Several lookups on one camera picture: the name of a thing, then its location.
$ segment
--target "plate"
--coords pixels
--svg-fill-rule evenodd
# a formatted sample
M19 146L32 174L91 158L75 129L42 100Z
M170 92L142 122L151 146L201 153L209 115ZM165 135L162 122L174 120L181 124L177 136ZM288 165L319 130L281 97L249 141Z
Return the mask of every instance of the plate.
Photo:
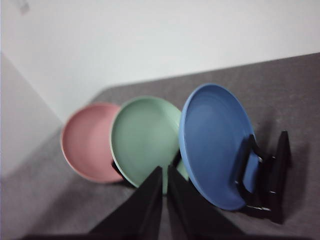
M120 181L112 168L109 135L120 107L111 103L94 103L77 111L61 134L61 148L69 165L80 176L97 183Z
M138 187L160 166L163 193L167 192L168 165L179 151L181 112L170 102L152 96L136 97L125 103L112 125L110 148L122 175ZM183 162L177 169L187 178Z
M179 127L182 160L196 189L224 210L245 205L236 184L244 142L254 134L237 98L216 84L199 86L184 104ZM255 187L259 157L250 154L244 185Z

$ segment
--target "plate holder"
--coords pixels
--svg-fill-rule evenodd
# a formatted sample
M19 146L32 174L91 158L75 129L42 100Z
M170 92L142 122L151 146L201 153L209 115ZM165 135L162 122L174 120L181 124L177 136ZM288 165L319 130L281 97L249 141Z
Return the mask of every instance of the plate holder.
M260 159L258 163L254 191L249 192L244 185L244 177L250 153L254 152ZM278 140L275 156L262 151L251 134L235 181L240 196L246 206L238 212L248 216L270 219L274 223L282 224L283 193L285 189L288 167L291 165L291 150L287 131L282 131Z

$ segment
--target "blue plate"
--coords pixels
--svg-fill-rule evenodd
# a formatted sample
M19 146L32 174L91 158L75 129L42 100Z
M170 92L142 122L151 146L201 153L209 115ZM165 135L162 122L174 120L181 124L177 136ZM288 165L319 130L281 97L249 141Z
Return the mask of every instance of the blue plate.
M245 205L235 180L250 134L254 131L244 108L222 86L201 85L184 104L179 127L183 163L196 189L221 209ZM255 187L258 162L252 152L243 180L249 192Z

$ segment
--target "gray surface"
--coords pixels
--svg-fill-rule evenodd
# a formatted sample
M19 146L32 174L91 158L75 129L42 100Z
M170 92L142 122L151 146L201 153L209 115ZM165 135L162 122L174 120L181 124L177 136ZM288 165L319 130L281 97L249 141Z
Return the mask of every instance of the gray surface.
M223 214L251 234L320 238L320 53L265 63L114 87L94 101L122 104L139 95L162 97L182 108L198 85L217 83L231 90L245 107L259 145L273 151L288 130L292 168L284 194L285 223ZM102 185L77 176L60 150L59 132L27 164L1 180L1 234L85 233L124 202L132 189ZM164 201L160 239L170 240Z

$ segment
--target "pink plate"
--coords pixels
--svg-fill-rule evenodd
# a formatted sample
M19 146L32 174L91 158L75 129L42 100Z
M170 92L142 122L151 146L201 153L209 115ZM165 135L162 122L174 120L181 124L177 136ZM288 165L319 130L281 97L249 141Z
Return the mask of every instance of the pink plate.
M111 166L113 158L109 133L119 106L94 103L77 111L61 134L61 148L69 165L82 177L98 182L120 181Z

